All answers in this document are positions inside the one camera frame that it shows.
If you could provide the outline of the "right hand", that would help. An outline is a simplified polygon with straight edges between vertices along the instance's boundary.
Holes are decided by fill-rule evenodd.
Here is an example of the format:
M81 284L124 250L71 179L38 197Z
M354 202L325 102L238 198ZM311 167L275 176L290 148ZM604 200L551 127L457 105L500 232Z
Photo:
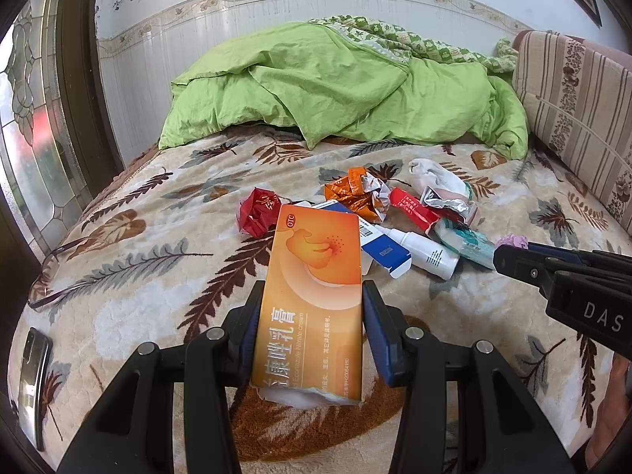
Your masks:
M628 416L630 401L626 395L626 372L629 365L627 358L614 355L608 388L598 409L596 428L585 451L587 468L592 468L603 456Z

